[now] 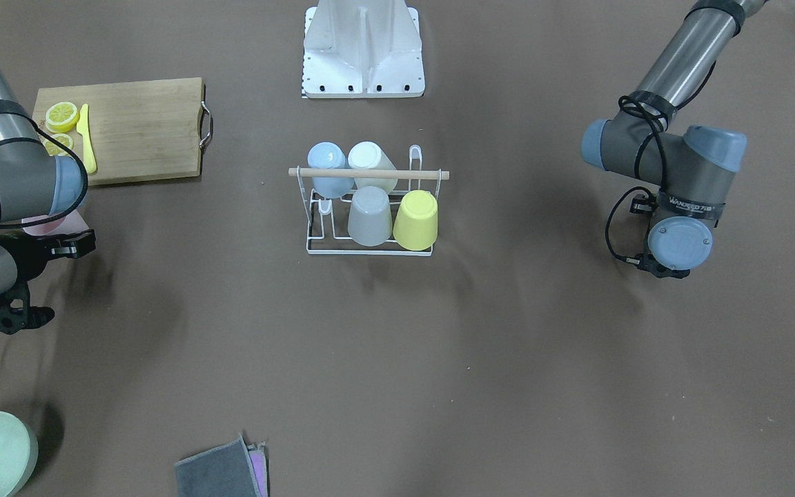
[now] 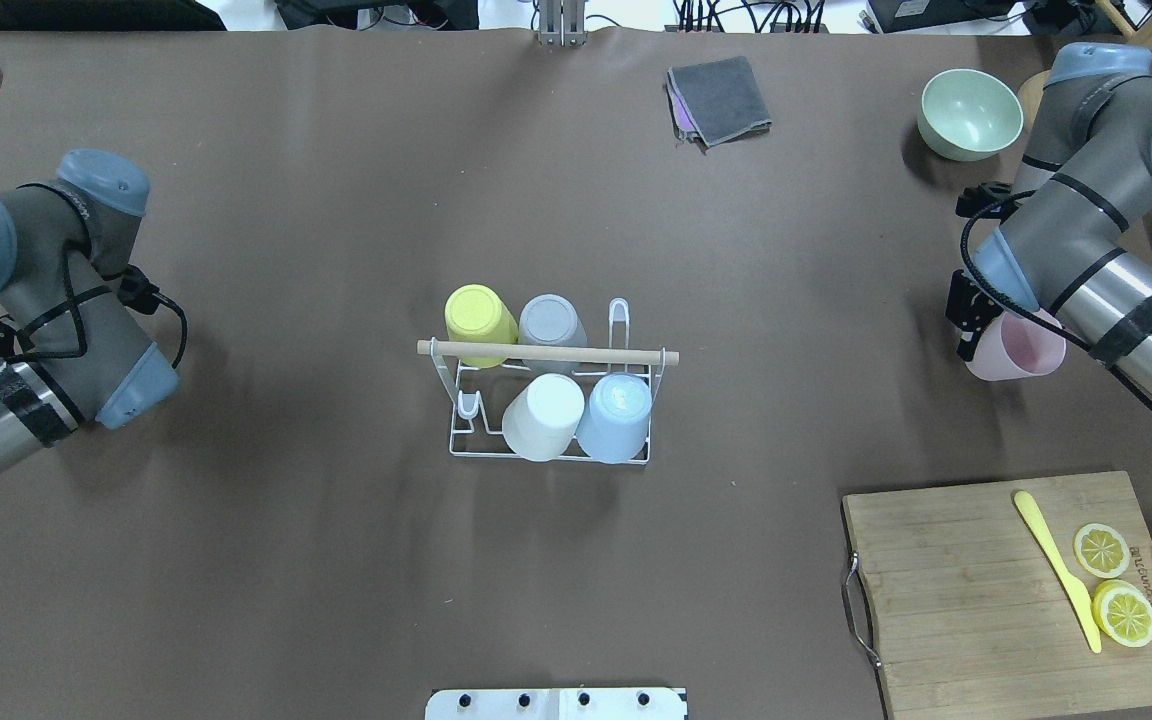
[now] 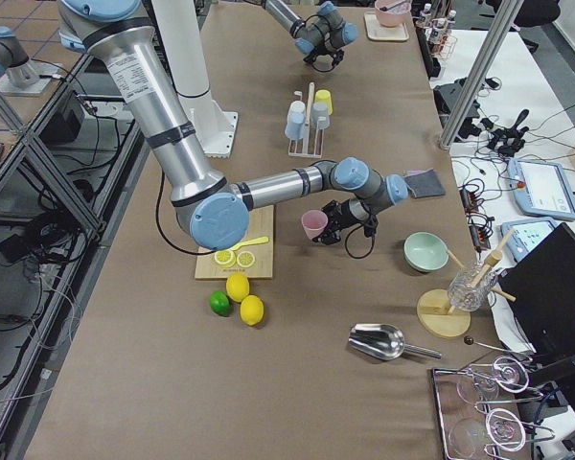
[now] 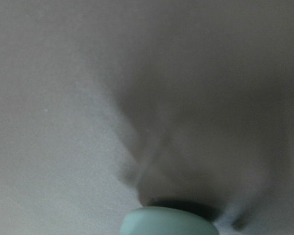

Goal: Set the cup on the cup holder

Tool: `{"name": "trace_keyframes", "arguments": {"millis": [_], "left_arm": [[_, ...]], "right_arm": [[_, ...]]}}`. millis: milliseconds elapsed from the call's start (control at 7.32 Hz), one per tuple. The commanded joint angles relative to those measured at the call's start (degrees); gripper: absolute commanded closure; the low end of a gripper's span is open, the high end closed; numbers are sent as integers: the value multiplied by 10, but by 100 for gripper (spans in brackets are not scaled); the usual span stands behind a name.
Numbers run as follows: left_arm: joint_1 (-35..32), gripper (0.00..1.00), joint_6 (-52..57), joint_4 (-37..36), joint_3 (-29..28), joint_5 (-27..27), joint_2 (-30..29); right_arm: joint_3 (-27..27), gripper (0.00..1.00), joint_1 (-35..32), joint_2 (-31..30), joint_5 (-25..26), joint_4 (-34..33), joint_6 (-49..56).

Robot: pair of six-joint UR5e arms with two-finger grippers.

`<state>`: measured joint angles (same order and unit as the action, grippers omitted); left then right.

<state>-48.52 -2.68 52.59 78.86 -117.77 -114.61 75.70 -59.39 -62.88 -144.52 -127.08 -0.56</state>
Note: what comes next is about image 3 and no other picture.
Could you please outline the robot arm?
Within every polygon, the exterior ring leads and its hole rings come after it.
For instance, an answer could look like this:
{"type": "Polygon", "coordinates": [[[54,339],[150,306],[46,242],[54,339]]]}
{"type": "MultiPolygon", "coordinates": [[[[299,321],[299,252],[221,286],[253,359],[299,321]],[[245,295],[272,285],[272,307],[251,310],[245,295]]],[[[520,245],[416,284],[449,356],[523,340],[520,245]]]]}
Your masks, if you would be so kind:
{"type": "Polygon", "coordinates": [[[180,227],[210,250],[239,242],[255,208],[337,190],[350,198],[331,207],[324,242],[408,196],[396,174],[383,176],[349,157],[322,160],[272,176],[229,183],[205,155],[235,124],[210,94],[196,9],[190,1],[61,1],[64,47],[104,63],[164,174],[180,227]]]}
{"type": "Polygon", "coordinates": [[[357,25],[347,22],[332,1],[323,1],[307,19],[283,1],[262,1],[261,7],[289,32],[303,61],[320,73],[332,72],[344,59],[344,48],[358,38],[357,25]]]}

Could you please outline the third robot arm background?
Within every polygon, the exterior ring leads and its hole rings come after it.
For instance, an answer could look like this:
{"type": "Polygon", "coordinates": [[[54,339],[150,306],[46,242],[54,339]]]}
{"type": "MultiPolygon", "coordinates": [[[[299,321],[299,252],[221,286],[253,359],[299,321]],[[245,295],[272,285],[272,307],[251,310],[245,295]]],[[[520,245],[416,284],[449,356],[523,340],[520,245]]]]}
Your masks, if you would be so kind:
{"type": "Polygon", "coordinates": [[[39,97],[49,85],[43,64],[31,60],[14,32],[0,26],[0,92],[6,96],[39,97]]]}

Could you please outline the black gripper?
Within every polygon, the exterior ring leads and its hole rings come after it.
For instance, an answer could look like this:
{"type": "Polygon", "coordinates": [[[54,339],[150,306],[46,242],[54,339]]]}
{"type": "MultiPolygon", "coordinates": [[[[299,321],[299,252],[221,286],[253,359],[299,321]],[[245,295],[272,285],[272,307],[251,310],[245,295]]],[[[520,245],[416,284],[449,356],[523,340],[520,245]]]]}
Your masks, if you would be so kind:
{"type": "Polygon", "coordinates": [[[313,46],[311,43],[303,44],[303,54],[303,61],[311,67],[316,67],[315,62],[321,57],[329,58],[323,62],[323,67],[336,67],[344,58],[342,50],[329,51],[324,45],[313,46]]]}
{"type": "Polygon", "coordinates": [[[343,202],[330,201],[323,207],[323,213],[328,218],[325,229],[312,239],[313,242],[325,245],[340,242],[340,232],[354,225],[361,224],[365,236],[377,233],[378,219],[370,207],[358,200],[350,198],[343,202]]]}

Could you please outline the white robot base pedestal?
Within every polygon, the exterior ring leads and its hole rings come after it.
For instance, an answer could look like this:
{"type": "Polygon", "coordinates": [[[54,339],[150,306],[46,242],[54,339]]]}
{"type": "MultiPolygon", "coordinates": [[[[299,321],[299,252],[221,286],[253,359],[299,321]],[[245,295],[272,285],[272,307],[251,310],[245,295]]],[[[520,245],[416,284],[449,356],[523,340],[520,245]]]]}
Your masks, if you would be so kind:
{"type": "Polygon", "coordinates": [[[195,3],[157,0],[151,4],[175,91],[204,153],[229,157],[239,115],[222,110],[212,96],[195,3]]]}

